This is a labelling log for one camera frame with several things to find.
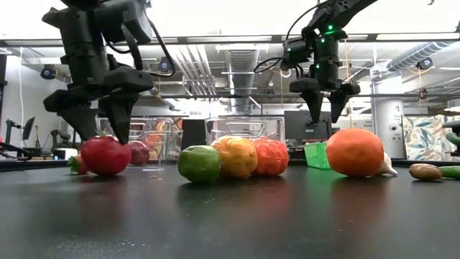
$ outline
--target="potato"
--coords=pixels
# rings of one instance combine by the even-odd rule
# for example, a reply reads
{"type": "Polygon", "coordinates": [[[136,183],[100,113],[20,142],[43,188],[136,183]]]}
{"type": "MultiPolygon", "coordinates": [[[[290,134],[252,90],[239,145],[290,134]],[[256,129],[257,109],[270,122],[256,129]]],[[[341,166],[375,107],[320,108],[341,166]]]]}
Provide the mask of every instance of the potato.
{"type": "Polygon", "coordinates": [[[409,168],[409,173],[415,179],[422,181],[432,181],[443,177],[441,169],[435,165],[424,163],[413,164],[409,168]]]}

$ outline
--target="black table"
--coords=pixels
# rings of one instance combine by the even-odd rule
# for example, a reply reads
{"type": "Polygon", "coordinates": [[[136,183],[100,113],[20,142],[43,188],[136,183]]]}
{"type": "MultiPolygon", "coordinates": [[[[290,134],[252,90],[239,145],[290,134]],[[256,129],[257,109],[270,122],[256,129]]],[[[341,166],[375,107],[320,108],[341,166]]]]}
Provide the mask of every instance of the black table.
{"type": "Polygon", "coordinates": [[[460,182],[279,178],[197,186],[130,168],[0,173],[0,258],[457,258],[460,182]]]}

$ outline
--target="garlic bulb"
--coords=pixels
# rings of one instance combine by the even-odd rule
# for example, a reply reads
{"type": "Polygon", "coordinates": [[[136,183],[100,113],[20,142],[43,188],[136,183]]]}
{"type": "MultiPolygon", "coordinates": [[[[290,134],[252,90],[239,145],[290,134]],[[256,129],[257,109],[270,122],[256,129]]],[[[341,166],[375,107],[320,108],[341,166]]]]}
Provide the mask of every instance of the garlic bulb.
{"type": "Polygon", "coordinates": [[[386,173],[389,173],[392,176],[397,176],[397,171],[391,166],[391,158],[387,155],[387,153],[384,153],[383,164],[382,167],[380,167],[380,171],[377,176],[386,173]]]}

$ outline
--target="lime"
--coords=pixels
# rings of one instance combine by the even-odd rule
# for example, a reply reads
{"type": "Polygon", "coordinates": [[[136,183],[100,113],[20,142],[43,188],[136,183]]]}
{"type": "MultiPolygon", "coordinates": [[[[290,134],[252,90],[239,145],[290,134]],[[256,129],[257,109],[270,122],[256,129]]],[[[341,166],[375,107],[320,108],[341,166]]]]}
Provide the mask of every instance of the lime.
{"type": "Polygon", "coordinates": [[[187,147],[180,152],[178,169],[191,182],[212,182],[221,170],[219,152],[206,145],[187,147]]]}

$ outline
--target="ceiling duct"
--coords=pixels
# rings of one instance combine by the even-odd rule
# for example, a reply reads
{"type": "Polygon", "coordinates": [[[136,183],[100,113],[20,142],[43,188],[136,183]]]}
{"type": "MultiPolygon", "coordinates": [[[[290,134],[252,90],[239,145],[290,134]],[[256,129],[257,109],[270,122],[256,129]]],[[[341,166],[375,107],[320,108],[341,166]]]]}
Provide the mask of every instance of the ceiling duct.
{"type": "Polygon", "coordinates": [[[391,60],[387,65],[387,71],[396,72],[408,68],[416,63],[436,54],[438,51],[454,44],[455,42],[427,42],[413,47],[399,57],[391,60]]]}
{"type": "MultiPolygon", "coordinates": [[[[251,94],[254,83],[252,70],[259,59],[260,50],[226,50],[225,61],[229,69],[229,82],[233,94],[251,94]]],[[[235,113],[250,113],[248,98],[236,98],[231,100],[231,110],[235,113]]]]}

